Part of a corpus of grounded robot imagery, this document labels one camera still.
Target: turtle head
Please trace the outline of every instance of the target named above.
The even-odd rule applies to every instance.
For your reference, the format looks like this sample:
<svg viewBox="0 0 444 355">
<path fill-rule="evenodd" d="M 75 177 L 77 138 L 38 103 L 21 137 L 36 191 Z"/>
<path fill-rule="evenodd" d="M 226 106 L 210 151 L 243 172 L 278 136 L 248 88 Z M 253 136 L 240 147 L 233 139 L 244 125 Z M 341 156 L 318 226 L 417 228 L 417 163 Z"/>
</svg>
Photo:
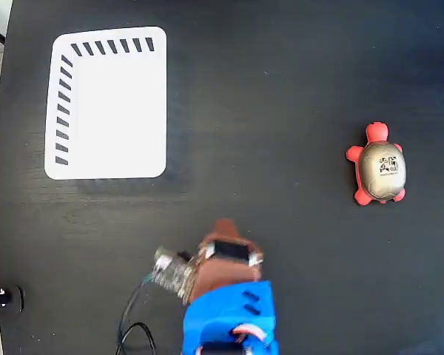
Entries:
<svg viewBox="0 0 444 355">
<path fill-rule="evenodd" d="M 369 142 L 386 141 L 388 127 L 383 122 L 373 122 L 367 126 L 366 134 Z"/>
</svg>

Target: turtle shell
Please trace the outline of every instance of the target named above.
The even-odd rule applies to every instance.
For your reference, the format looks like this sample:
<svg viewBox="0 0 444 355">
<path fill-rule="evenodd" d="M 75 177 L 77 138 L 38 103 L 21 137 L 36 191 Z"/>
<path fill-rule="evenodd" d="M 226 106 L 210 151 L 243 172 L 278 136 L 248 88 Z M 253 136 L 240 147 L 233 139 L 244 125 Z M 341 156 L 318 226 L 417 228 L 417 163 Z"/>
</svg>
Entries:
<svg viewBox="0 0 444 355">
<path fill-rule="evenodd" d="M 405 186 L 405 158 L 387 141 L 367 144 L 360 154 L 358 169 L 363 189 L 376 200 L 390 200 Z"/>
</svg>

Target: red turtle toy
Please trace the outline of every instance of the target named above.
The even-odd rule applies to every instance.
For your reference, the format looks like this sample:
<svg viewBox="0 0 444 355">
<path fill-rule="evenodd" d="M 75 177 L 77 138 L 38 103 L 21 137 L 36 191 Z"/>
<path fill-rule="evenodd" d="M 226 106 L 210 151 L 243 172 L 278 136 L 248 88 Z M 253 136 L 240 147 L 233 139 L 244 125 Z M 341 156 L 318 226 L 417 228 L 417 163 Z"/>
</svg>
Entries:
<svg viewBox="0 0 444 355">
<path fill-rule="evenodd" d="M 355 163 L 358 190 L 355 200 L 364 206 L 371 200 L 385 203 L 405 197 L 406 164 L 399 144 L 387 141 L 388 127 L 382 122 L 369 124 L 365 147 L 351 146 L 347 159 Z"/>
</svg>

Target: black table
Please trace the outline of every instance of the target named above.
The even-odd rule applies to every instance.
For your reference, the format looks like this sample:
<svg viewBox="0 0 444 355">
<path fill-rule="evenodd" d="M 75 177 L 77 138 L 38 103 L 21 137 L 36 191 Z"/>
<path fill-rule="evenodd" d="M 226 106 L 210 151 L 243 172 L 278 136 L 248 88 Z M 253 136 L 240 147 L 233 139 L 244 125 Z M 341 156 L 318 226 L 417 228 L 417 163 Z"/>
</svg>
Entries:
<svg viewBox="0 0 444 355">
<path fill-rule="evenodd" d="M 266 251 L 283 354 L 397 354 L 444 336 L 444 1 L 341 2 L 14 1 L 0 285 L 21 285 L 27 307 L 0 314 L 6 354 L 113 354 L 154 250 L 194 250 L 218 217 Z M 49 179 L 53 41 L 150 25 L 168 36 L 168 169 Z M 359 207 L 345 151 L 375 120 L 403 145 L 406 198 Z M 180 301 L 143 296 L 134 320 L 177 354 Z"/>
</svg>

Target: white tray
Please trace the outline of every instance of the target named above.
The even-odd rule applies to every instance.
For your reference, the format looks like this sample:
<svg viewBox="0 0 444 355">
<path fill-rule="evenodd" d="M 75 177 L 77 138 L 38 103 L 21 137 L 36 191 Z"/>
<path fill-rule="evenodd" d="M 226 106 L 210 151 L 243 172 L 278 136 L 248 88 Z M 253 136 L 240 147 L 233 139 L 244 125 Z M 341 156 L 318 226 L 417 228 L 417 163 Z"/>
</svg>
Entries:
<svg viewBox="0 0 444 355">
<path fill-rule="evenodd" d="M 50 178 L 163 173 L 166 45 L 158 27 L 71 33 L 54 41 L 44 150 Z"/>
</svg>

